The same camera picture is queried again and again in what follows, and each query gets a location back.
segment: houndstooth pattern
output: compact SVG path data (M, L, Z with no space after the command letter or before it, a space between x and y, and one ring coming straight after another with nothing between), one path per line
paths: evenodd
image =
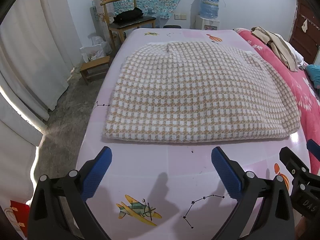
M150 43L127 57L105 135L129 141L284 138L300 127L296 101L252 52L207 42Z

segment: red floral blanket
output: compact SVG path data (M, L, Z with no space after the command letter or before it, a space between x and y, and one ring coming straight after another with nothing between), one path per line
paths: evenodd
M300 112L300 122L306 140L313 139L320 145L320 103L316 99L313 89L309 86L305 72L302 70L298 72L289 71L272 50L258 38L251 35L249 30L238 29L236 32L244 38L264 60L269 62L275 70L278 71L291 88L297 101ZM309 156L311 172L317 174L320 168L320 162L311 153L309 153Z

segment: silver screw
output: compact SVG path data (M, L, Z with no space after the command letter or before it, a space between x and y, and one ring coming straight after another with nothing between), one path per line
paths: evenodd
M278 176L277 176L277 180L278 180L279 182L282 182L282 181L283 181L282 176L278 175Z
M70 177L75 177L77 175L78 175L78 171L76 171L76 170L72 170L72 171L69 172L69 176Z
M45 181L47 179L47 175L42 175L41 177L40 177L40 181Z
M249 178L254 178L254 176L255 176L255 174L252 172L252 171L248 171L247 173L247 177L249 177Z

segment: door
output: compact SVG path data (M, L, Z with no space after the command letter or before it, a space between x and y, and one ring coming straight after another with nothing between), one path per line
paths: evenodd
M304 33L302 25L308 21ZM306 0L298 0L297 18L294 23L290 44L304 57L305 62L312 64L320 46L320 21L314 16Z

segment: blue rubber fingertip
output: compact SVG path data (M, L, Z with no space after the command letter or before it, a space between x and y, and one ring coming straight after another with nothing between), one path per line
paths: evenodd
M217 147L212 150L211 161L230 197L240 201L242 182Z
M91 171L88 173L88 175L85 177L83 181L81 198L84 202L86 202L88 198L93 197L103 176L108 170L111 161L111 149L106 147L104 152L101 154L100 158L93 165Z
M307 141L307 149L320 161L320 146L314 140Z

